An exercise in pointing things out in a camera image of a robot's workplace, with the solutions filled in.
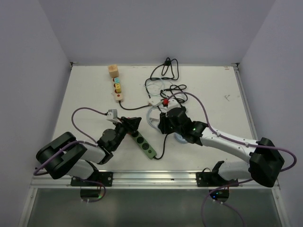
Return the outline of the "round light blue socket hub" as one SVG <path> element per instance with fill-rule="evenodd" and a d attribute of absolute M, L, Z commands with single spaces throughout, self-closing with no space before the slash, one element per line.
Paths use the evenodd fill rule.
<path fill-rule="evenodd" d="M 175 133 L 174 137 L 176 139 L 176 141 L 178 141 L 181 144 L 187 144 L 188 142 L 179 134 Z"/>

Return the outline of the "green power strip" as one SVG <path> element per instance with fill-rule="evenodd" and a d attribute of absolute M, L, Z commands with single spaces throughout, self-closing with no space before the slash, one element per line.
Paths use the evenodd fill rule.
<path fill-rule="evenodd" d="M 147 156 L 149 159 L 154 159 L 154 157 L 157 155 L 157 152 L 154 150 L 154 148 L 149 144 L 149 142 L 143 137 L 143 135 L 136 131 L 135 133 L 131 133 L 130 136 L 134 140 L 134 142 L 138 145 L 138 147 L 143 151 L 143 153 Z"/>

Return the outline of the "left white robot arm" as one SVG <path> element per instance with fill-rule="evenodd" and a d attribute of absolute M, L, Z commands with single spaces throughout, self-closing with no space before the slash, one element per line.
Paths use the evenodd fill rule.
<path fill-rule="evenodd" d="M 137 132 L 141 120 L 141 117 L 120 117 L 114 123 L 114 129 L 102 133 L 94 150 L 85 147 L 86 142 L 77 140 L 71 132 L 65 132 L 37 152 L 36 159 L 41 165 L 34 175 L 49 174 L 53 179 L 71 175 L 81 178 L 89 186 L 95 185 L 98 173 L 91 163 L 107 163 L 125 136 Z"/>

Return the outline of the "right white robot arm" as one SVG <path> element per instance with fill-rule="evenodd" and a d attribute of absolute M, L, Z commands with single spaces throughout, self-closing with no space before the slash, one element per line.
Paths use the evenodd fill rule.
<path fill-rule="evenodd" d="M 237 178 L 252 179 L 265 187 L 273 187 L 285 161 L 271 140 L 243 139 L 200 121 L 192 121 L 180 108 L 160 114 L 158 128 L 162 134 L 177 133 L 188 143 L 219 149 L 240 161 L 216 163 L 211 173 L 213 184 L 234 183 Z"/>

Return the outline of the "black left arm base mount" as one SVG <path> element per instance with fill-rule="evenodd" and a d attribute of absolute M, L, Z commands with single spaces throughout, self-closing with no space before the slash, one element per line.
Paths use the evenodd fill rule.
<path fill-rule="evenodd" d="M 71 186 L 79 187 L 97 187 L 105 186 L 111 187 L 113 181 L 113 172 L 100 172 L 98 169 L 93 167 L 93 172 L 86 179 L 73 176 L 71 179 Z"/>

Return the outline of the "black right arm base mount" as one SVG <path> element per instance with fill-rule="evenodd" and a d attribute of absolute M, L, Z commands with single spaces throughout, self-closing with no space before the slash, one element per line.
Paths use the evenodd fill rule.
<path fill-rule="evenodd" d="M 224 164 L 224 161 L 219 161 L 212 170 L 207 167 L 202 172 L 196 172 L 197 187 L 219 187 L 232 183 L 237 184 L 238 180 L 227 181 L 219 176 L 219 168 L 222 164 Z"/>

